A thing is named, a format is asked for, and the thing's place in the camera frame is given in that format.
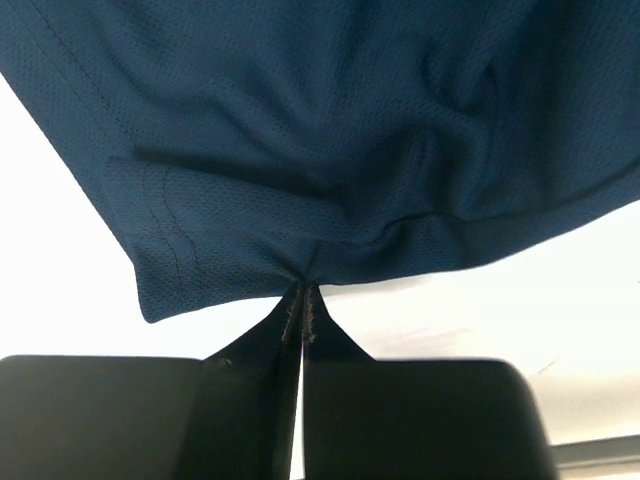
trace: stitching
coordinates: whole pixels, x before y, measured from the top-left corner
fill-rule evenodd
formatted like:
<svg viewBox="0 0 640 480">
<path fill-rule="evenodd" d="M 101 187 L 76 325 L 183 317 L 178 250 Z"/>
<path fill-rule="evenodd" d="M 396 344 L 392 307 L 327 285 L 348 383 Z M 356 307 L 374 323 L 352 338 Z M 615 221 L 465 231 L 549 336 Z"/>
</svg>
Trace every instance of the stitching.
<svg viewBox="0 0 640 480">
<path fill-rule="evenodd" d="M 129 138 L 129 141 L 131 142 L 132 145 L 135 145 L 135 141 L 133 140 L 133 138 L 131 137 L 131 134 L 129 133 L 129 131 L 125 128 L 124 124 L 122 123 L 122 121 L 120 120 L 120 118 L 118 118 L 118 116 L 116 115 L 115 111 L 113 110 L 113 107 L 111 106 L 111 104 L 108 102 L 108 100 L 106 99 L 106 97 L 104 96 L 104 94 L 100 91 L 100 88 L 98 88 L 98 85 L 96 85 L 96 83 L 94 82 L 94 80 L 89 76 L 89 74 L 87 73 L 87 71 L 84 69 L 84 67 L 82 66 L 82 64 L 78 61 L 78 59 L 75 57 L 75 55 L 71 52 L 71 50 L 69 50 L 69 48 L 62 42 L 62 40 L 60 39 L 60 37 L 58 37 L 58 35 L 56 34 L 56 32 L 53 30 L 53 28 L 51 27 L 51 25 L 49 24 L 49 22 L 47 21 L 47 19 L 44 17 L 44 15 L 42 14 L 42 12 L 38 9 L 37 5 L 33 2 L 33 0 L 29 0 L 29 3 L 31 4 L 31 6 L 33 7 L 33 9 L 35 10 L 35 12 L 38 14 L 38 17 L 40 17 L 40 20 L 42 20 L 42 23 L 44 23 L 44 25 L 47 27 L 47 30 L 51 33 L 51 35 L 53 36 L 53 38 L 55 38 L 55 40 L 58 42 L 58 44 L 64 49 L 64 51 L 67 53 L 67 55 L 69 55 L 69 57 L 71 58 L 71 60 L 73 60 L 73 63 L 76 65 L 76 67 L 78 67 L 78 70 L 80 70 L 82 72 L 82 74 L 84 75 L 84 77 L 89 81 L 89 83 L 91 83 L 91 85 L 93 86 L 94 90 L 96 91 L 96 93 L 98 95 L 100 95 L 100 99 L 102 100 L 102 102 L 104 103 L 104 105 L 107 107 L 107 110 L 109 110 L 109 113 L 111 114 L 111 116 L 113 117 L 113 119 L 116 121 L 116 123 L 118 124 L 118 126 L 120 127 L 120 130 L 122 130 L 122 133 L 124 133 L 127 138 Z"/>
<path fill-rule="evenodd" d="M 84 102 L 84 100 L 82 99 L 82 97 L 80 96 L 80 94 L 78 93 L 78 91 L 74 88 L 72 82 L 69 81 L 69 79 L 62 73 L 61 69 L 58 68 L 58 66 L 56 65 L 56 63 L 49 57 L 49 55 L 46 53 L 46 51 L 40 46 L 40 44 L 38 43 L 38 40 L 35 38 L 35 36 L 33 35 L 33 33 L 31 32 L 31 30 L 27 27 L 24 19 L 18 14 L 18 12 L 16 11 L 15 7 L 9 2 L 9 0 L 6 0 L 5 2 L 7 5 L 9 5 L 9 8 L 14 12 L 14 14 L 16 15 L 17 18 L 20 19 L 20 21 L 22 22 L 22 25 L 25 29 L 25 31 L 29 34 L 29 36 L 31 37 L 31 40 L 33 41 L 34 45 L 36 46 L 36 48 L 40 51 L 40 53 L 43 55 L 43 57 L 49 62 L 49 64 L 51 65 L 51 67 L 58 73 L 58 75 L 62 78 L 62 80 L 65 82 L 65 84 L 67 85 L 67 87 L 69 87 L 69 89 L 73 92 L 74 96 L 76 97 L 76 99 L 78 100 L 78 102 L 80 103 L 80 105 L 82 105 L 82 107 L 85 109 L 85 111 L 88 113 L 88 115 L 93 119 L 95 126 L 98 128 L 98 130 L 100 131 L 102 137 L 105 139 L 105 141 L 107 142 L 107 144 L 112 148 L 112 150 L 114 152 L 117 152 L 118 149 L 116 148 L 116 146 L 113 144 L 113 142 L 111 141 L 111 139 L 109 138 L 109 135 L 107 134 L 107 132 L 104 130 L 104 128 L 102 127 L 102 125 L 100 124 L 100 122 L 98 121 L 98 119 L 95 117 L 95 115 L 92 112 L 92 109 L 89 108 L 89 106 Z M 113 107 L 111 106 L 111 104 L 108 102 L 108 100 L 106 99 L 106 97 L 104 96 L 104 94 L 101 92 L 100 88 L 98 87 L 98 85 L 95 83 L 95 81 L 89 76 L 89 74 L 87 73 L 87 71 L 83 68 L 83 66 L 80 64 L 80 62 L 78 61 L 78 59 L 75 57 L 75 55 L 73 55 L 73 53 L 71 52 L 71 50 L 64 44 L 64 42 L 62 42 L 62 40 L 60 39 L 60 37 L 56 34 L 56 32 L 53 30 L 53 28 L 51 27 L 51 25 L 49 24 L 49 22 L 47 21 L 47 19 L 44 17 L 44 15 L 42 14 L 42 12 L 38 9 L 37 5 L 33 2 L 33 0 L 29 0 L 29 4 L 32 6 L 33 10 L 35 11 L 35 13 L 38 15 L 39 19 L 41 20 L 41 22 L 44 24 L 44 26 L 46 27 L 46 29 L 49 31 L 49 33 L 53 36 L 53 38 L 56 40 L 56 42 L 58 43 L 58 45 L 66 52 L 66 54 L 70 57 L 70 59 L 73 61 L 74 65 L 76 66 L 76 68 L 78 68 L 78 70 L 82 73 L 82 75 L 85 77 L 85 79 L 87 81 L 89 81 L 89 83 L 91 84 L 91 86 L 93 87 L 93 89 L 95 90 L 95 92 L 100 96 L 100 99 L 102 101 L 102 103 L 104 104 L 104 106 L 107 108 L 110 116 L 113 118 L 113 120 L 115 120 L 115 122 L 117 123 L 120 131 L 129 139 L 130 142 L 130 146 L 135 146 L 136 142 L 133 140 L 133 137 L 131 136 L 131 134 L 129 133 L 129 131 L 125 128 L 124 124 L 122 123 L 122 121 L 120 120 L 120 118 L 116 115 L 115 111 L 113 110 Z M 142 186 L 142 194 L 143 194 L 143 199 L 144 199 L 144 203 L 145 206 L 147 207 L 147 209 L 149 210 L 149 213 L 151 214 L 151 216 L 153 217 L 156 226 L 158 228 L 158 232 L 160 233 L 160 235 L 162 236 L 162 238 L 164 239 L 164 241 L 166 242 L 167 246 L 169 247 L 169 249 L 171 250 L 171 252 L 173 253 L 173 258 L 175 261 L 175 265 L 176 265 L 176 274 L 178 277 L 178 282 L 180 285 L 180 296 L 181 296 L 181 301 L 182 301 L 182 307 L 183 309 L 185 308 L 185 298 L 184 298 L 184 284 L 183 284 L 183 280 L 180 274 L 180 266 L 179 266 L 179 262 L 178 262 L 178 255 L 177 252 L 175 251 L 175 249 L 171 246 L 171 243 L 169 242 L 169 239 L 167 238 L 167 236 L 165 235 L 164 231 L 162 230 L 161 226 L 160 226 L 160 222 L 158 220 L 158 218 L 156 217 L 155 213 L 153 212 L 153 210 L 151 209 L 151 206 L 149 205 L 149 202 L 147 201 L 147 195 L 146 195 L 146 175 L 147 175 L 147 169 L 148 169 L 148 165 L 145 166 L 145 170 L 143 173 L 143 186 Z M 179 231 L 189 240 L 190 244 L 191 244 L 191 248 L 193 250 L 193 255 L 196 259 L 196 267 L 198 269 L 198 271 L 200 270 L 199 265 L 198 265 L 198 258 L 195 252 L 195 245 L 193 243 L 193 240 L 188 237 L 186 235 L 186 233 L 184 232 L 184 230 L 182 230 L 182 228 L 180 227 L 179 223 L 177 222 L 177 219 L 175 218 L 175 216 L 173 215 L 173 213 L 168 209 L 168 206 L 166 204 L 166 199 L 165 199 L 165 195 L 164 195 L 164 184 L 163 184 L 163 192 L 162 192 L 162 198 L 164 200 L 164 204 L 165 207 L 167 207 L 167 210 L 169 211 L 169 214 L 172 216 L 172 218 L 174 219 L 174 221 L 176 222 L 176 225 L 178 226 Z"/>
<path fill-rule="evenodd" d="M 170 167 L 170 168 L 167 168 L 165 170 L 165 172 L 164 172 L 164 178 L 162 179 L 162 202 L 164 203 L 164 208 L 167 210 L 167 212 L 169 213 L 169 215 L 173 219 L 173 222 L 175 223 L 176 227 L 178 228 L 178 232 L 180 232 L 184 236 L 184 238 L 186 238 L 189 241 L 189 244 L 191 245 L 191 251 L 193 252 L 193 258 L 195 260 L 196 272 L 198 273 L 198 279 L 200 279 L 202 273 L 201 273 L 201 269 L 200 269 L 200 262 L 198 260 L 198 254 L 196 252 L 195 243 L 193 242 L 193 239 L 189 235 L 187 235 L 187 232 L 182 228 L 182 226 L 180 225 L 180 222 L 178 221 L 178 218 L 171 211 L 171 209 L 169 208 L 169 204 L 167 203 L 167 195 L 166 195 L 167 178 L 169 177 L 169 173 L 173 169 L 174 169 L 174 167 Z M 201 291 L 200 288 L 198 288 L 198 301 L 199 301 L 200 304 L 202 304 L 203 298 L 204 297 L 203 297 L 202 291 Z"/>
<path fill-rule="evenodd" d="M 149 205 L 149 202 L 147 200 L 147 172 L 148 172 L 148 170 L 149 170 L 149 164 L 146 164 L 145 167 L 144 167 L 144 172 L 143 172 L 143 177 L 142 177 L 142 198 L 144 199 L 144 203 L 145 203 L 147 209 L 149 210 L 149 212 L 151 213 L 151 216 L 155 220 L 156 227 L 158 228 L 158 232 L 160 232 L 160 234 L 164 238 L 164 241 L 166 242 L 167 246 L 169 247 L 169 250 L 171 250 L 171 253 L 173 254 L 173 260 L 174 260 L 175 265 L 176 265 L 176 276 L 178 277 L 178 285 L 180 287 L 180 300 L 182 302 L 182 308 L 184 309 L 185 306 L 186 306 L 186 302 L 185 302 L 185 298 L 184 298 L 184 284 L 182 282 L 182 275 L 180 274 L 180 265 L 178 263 L 178 254 L 175 251 L 175 249 L 173 248 L 173 246 L 171 245 L 171 243 L 169 242 L 169 239 L 167 238 L 167 236 L 164 234 L 164 231 L 162 230 L 162 228 L 160 226 L 160 221 L 158 220 L 158 218 L 156 217 L 155 213 L 151 209 L 151 205 Z"/>
<path fill-rule="evenodd" d="M 89 108 L 89 106 L 82 100 L 82 98 L 80 97 L 80 94 L 78 94 L 78 92 L 76 91 L 76 89 L 73 87 L 73 85 L 71 84 L 71 82 L 62 74 L 62 71 L 58 68 L 58 66 L 55 64 L 55 62 L 53 62 L 53 60 L 51 60 L 51 58 L 49 58 L 49 55 L 47 55 L 47 53 L 42 49 L 42 47 L 40 46 L 40 44 L 38 43 L 38 41 L 36 40 L 36 38 L 33 36 L 33 34 L 31 33 L 31 31 L 29 30 L 29 28 L 27 27 L 26 23 L 24 22 L 24 20 L 22 19 L 22 17 L 20 16 L 20 14 L 16 11 L 15 7 L 9 2 L 9 0 L 6 0 L 5 3 L 7 5 L 9 5 L 9 8 L 11 10 L 13 10 L 13 13 L 15 14 L 15 16 L 17 18 L 20 19 L 20 21 L 22 22 L 22 25 L 25 29 L 25 31 L 27 33 L 29 33 L 29 36 L 31 37 L 31 40 L 33 41 L 33 44 L 36 46 L 36 48 L 40 51 L 40 53 L 42 54 L 42 56 L 44 58 L 46 58 L 49 63 L 51 64 L 51 66 L 53 67 L 53 69 L 58 73 L 58 75 L 60 76 L 60 78 L 62 78 L 62 80 L 64 81 L 64 83 L 69 87 L 69 89 L 73 92 L 73 94 L 75 95 L 76 99 L 78 100 L 78 102 L 80 103 L 80 105 L 82 105 L 82 107 L 84 107 L 84 109 L 86 110 L 86 112 L 89 114 L 89 116 L 93 119 L 93 121 L 95 122 L 96 126 L 98 127 L 98 129 L 100 130 L 100 133 L 102 134 L 102 136 L 104 137 L 105 141 L 109 144 L 109 146 L 115 151 L 117 152 L 118 149 L 116 148 L 116 146 L 111 142 L 111 139 L 109 138 L 109 136 L 107 135 L 107 132 L 102 128 L 102 126 L 100 125 L 100 122 L 98 122 L 98 119 L 93 115 L 93 112 L 91 111 L 91 109 Z"/>
</svg>

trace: navy blue shirt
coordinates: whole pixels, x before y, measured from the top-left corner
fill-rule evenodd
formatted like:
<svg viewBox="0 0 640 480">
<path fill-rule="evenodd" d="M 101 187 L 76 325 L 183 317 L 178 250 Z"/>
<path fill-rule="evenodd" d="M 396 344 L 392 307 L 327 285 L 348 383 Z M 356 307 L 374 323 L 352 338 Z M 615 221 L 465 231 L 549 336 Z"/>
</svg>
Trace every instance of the navy blue shirt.
<svg viewBox="0 0 640 480">
<path fill-rule="evenodd" d="M 148 321 L 481 265 L 640 198 L 639 0 L 0 0 L 0 72 Z"/>
</svg>

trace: white background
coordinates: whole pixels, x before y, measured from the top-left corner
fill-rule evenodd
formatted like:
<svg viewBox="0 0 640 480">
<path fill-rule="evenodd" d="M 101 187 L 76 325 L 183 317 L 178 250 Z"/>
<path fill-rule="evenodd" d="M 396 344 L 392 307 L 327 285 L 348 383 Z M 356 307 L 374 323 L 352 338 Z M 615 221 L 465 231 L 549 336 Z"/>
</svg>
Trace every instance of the white background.
<svg viewBox="0 0 640 480">
<path fill-rule="evenodd" d="M 205 358 L 277 302 L 146 324 L 128 258 L 2 77 L 0 219 L 0 357 Z M 640 433 L 640 204 L 487 267 L 324 294 L 376 357 L 511 361 L 552 443 Z"/>
</svg>

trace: clip jaw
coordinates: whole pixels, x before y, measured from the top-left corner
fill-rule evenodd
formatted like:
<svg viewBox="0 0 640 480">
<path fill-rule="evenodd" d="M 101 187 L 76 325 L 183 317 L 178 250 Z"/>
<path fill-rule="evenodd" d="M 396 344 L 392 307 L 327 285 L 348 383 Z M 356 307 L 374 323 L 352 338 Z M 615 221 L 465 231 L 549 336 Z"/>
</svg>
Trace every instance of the clip jaw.
<svg viewBox="0 0 640 480">
<path fill-rule="evenodd" d="M 0 474 L 287 480 L 302 351 L 307 480 L 557 478 L 513 368 L 375 361 L 316 285 L 204 361 L 0 362 Z"/>
</svg>

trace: blue jersey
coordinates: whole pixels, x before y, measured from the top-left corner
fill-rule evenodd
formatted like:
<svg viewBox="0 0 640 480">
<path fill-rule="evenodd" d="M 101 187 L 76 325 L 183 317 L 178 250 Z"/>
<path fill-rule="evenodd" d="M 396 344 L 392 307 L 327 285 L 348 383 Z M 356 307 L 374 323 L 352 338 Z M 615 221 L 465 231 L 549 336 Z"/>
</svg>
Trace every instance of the blue jersey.
<svg viewBox="0 0 640 480">
<path fill-rule="evenodd" d="M 638 0 L 0 0 L 0 72 L 150 322 L 485 264 L 640 198 Z"/>
</svg>

